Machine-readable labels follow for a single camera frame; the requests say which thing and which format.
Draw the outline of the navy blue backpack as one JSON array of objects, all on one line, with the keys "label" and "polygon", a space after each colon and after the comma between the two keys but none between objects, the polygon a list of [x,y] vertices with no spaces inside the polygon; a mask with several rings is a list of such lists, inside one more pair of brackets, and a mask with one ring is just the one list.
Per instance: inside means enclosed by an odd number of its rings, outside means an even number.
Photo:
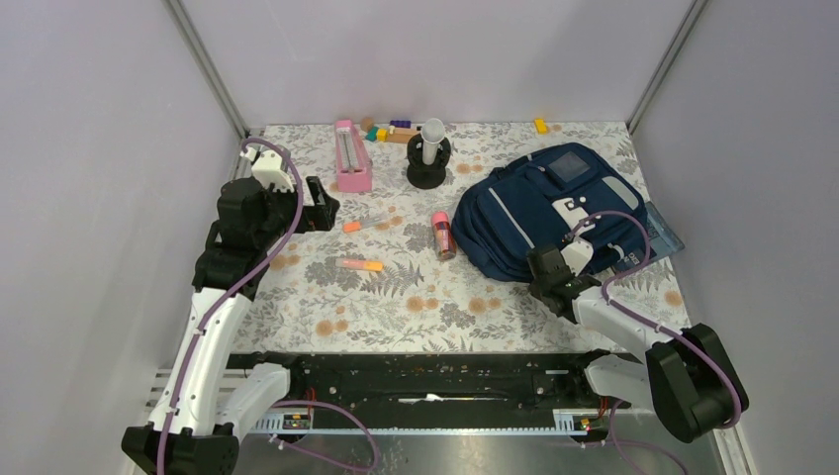
[{"label": "navy blue backpack", "polygon": [[569,142],[493,169],[462,195],[451,231],[485,276],[529,283],[530,250],[562,249],[576,232],[593,247],[583,270],[597,274],[643,250],[646,221],[641,194],[594,150]]}]

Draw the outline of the dark blue hardcover book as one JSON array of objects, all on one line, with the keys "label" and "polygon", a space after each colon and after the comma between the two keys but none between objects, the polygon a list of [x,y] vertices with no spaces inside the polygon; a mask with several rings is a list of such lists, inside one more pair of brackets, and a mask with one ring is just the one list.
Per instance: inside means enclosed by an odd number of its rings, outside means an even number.
[{"label": "dark blue hardcover book", "polygon": [[[646,233],[650,243],[649,263],[654,263],[685,248],[683,241],[671,229],[666,220],[662,217],[655,204],[651,201],[645,203],[647,221]],[[611,267],[615,273],[625,272],[637,267],[643,262],[646,246],[643,240],[640,246],[622,255],[622,259]]]}]

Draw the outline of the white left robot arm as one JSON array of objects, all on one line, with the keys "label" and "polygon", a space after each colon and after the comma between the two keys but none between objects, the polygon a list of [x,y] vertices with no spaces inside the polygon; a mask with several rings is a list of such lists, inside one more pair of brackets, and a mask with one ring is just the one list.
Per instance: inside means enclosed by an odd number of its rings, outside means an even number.
[{"label": "white left robot arm", "polygon": [[334,226],[338,201],[318,177],[305,182],[311,205],[296,188],[281,191],[253,177],[222,187],[172,372],[147,423],[128,427],[122,439],[122,450],[143,473],[231,474],[242,440],[268,408],[276,401],[293,407],[306,397],[304,376],[283,362],[260,362],[219,401],[235,334],[277,250],[293,234]]}]

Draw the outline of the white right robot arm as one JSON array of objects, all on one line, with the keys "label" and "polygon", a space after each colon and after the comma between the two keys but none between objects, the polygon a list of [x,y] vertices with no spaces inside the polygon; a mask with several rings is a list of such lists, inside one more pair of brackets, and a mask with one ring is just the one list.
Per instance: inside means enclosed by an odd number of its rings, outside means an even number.
[{"label": "white right robot arm", "polygon": [[604,396],[653,412],[677,440],[692,442],[738,423],[750,401],[718,334],[705,324],[680,332],[608,300],[602,283],[577,275],[553,246],[527,254],[529,292],[557,316],[593,330],[631,354],[607,353],[567,382],[569,398],[590,408]]}]

